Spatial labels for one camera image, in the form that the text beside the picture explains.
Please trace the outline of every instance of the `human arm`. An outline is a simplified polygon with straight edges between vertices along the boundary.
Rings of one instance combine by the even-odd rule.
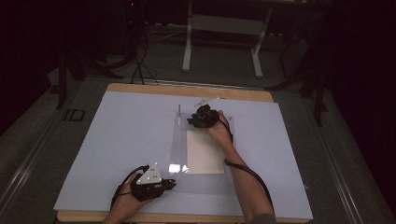
[[[131,182],[135,178],[136,174],[131,176],[130,181],[122,186],[120,196],[114,202],[111,211],[103,221],[103,224],[119,224],[129,217],[134,216],[137,211],[145,204],[152,200],[139,202],[131,192]]]
[[[219,118],[228,124],[223,112],[219,111]],[[219,143],[224,157],[227,161],[248,167],[237,150],[233,146],[230,134],[221,122],[217,122],[213,127],[207,129],[212,139]],[[233,176],[235,193],[240,203],[246,223],[262,214],[274,214],[274,209],[262,189],[259,181],[246,171],[230,167]]]

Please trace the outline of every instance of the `sleeve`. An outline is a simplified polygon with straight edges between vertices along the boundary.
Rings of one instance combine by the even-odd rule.
[[[254,217],[248,224],[276,224],[276,218],[272,214],[261,214]]]

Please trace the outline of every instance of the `beige paper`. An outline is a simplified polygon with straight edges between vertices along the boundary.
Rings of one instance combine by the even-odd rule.
[[[190,175],[224,174],[223,155],[208,133],[187,131],[187,165]]]

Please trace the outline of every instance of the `human hand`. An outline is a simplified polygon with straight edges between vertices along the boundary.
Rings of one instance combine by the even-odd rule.
[[[220,121],[216,122],[216,124],[213,125],[211,128],[208,128],[207,131],[212,139],[219,143],[222,148],[231,147],[233,145],[233,141],[231,139],[229,131],[224,126],[225,124],[229,127],[229,123],[224,117],[224,113],[222,110],[219,110],[218,113],[219,119],[222,123]]]
[[[151,200],[139,202],[131,193],[131,183],[137,174],[133,174],[128,183],[122,186],[120,196],[114,202],[111,211],[108,213],[104,224],[121,223],[125,219],[132,217],[143,205],[150,203]]]

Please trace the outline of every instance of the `white board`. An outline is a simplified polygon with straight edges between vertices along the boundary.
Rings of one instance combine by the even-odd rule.
[[[108,211],[117,185],[134,168],[147,163],[158,162],[161,175],[167,177],[178,105],[182,112],[194,111],[194,105],[201,100],[107,91],[54,209]],[[215,100],[210,106],[235,118],[235,147],[266,183],[276,217],[312,219],[279,106],[225,99]],[[242,216],[234,195],[172,191],[166,191],[140,211]]]

